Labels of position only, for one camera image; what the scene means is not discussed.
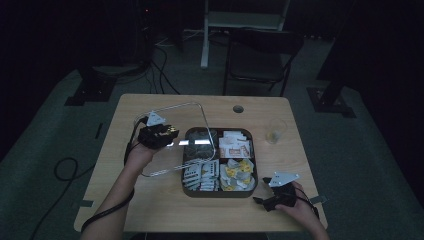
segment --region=forearm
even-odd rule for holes
[[[109,194],[97,209],[99,214],[125,201],[131,194],[138,175],[122,170]],[[122,239],[128,204],[117,211],[92,222],[84,230],[81,239]]]
[[[321,224],[318,218],[315,218],[315,216],[312,216],[310,219],[297,219],[297,221],[299,221],[306,228],[306,230],[308,230],[314,240],[330,239],[324,226]]]
[[[109,210],[124,202],[134,189],[143,168],[152,160],[153,153],[145,149],[134,149],[103,203],[95,214]],[[128,204],[87,226],[81,239],[122,239]]]

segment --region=person's right hand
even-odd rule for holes
[[[293,182],[293,186],[296,189],[296,195],[301,198],[305,198],[303,193],[302,185],[297,182]],[[330,237],[327,234],[324,226],[321,224],[317,216],[315,215],[312,208],[304,201],[297,200],[293,207],[288,207],[282,204],[277,204],[275,209],[283,211],[298,221],[303,227],[305,227],[314,237],[315,240],[327,240]]]

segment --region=dark background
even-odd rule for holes
[[[279,9],[259,1],[211,1],[212,9]],[[2,1],[0,3],[1,159],[56,83],[79,64],[142,61],[154,26],[178,41],[203,27],[203,1]],[[149,8],[149,15],[141,14]],[[423,202],[422,1],[296,0],[286,30],[333,40],[318,78],[361,93],[405,177]],[[156,32],[146,35],[153,37]]]

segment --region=transparent plastic sheet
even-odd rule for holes
[[[204,163],[214,158],[216,154],[213,133],[211,133],[202,105],[197,102],[188,102],[169,107],[153,109],[142,113],[134,120],[137,138],[141,128],[145,127],[139,121],[149,117],[153,112],[165,122],[163,125],[172,125],[179,130],[178,137],[172,144],[161,149],[154,155],[153,161],[143,170],[145,176],[157,176],[170,171],[181,170],[193,164]],[[186,132],[196,127],[197,132],[186,136]],[[189,156],[190,161],[182,164],[183,155]]]

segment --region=metal chair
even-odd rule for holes
[[[303,37],[286,31],[252,28],[230,33],[223,94],[228,80],[271,84],[283,82],[280,97],[290,75],[291,63],[303,46]]]

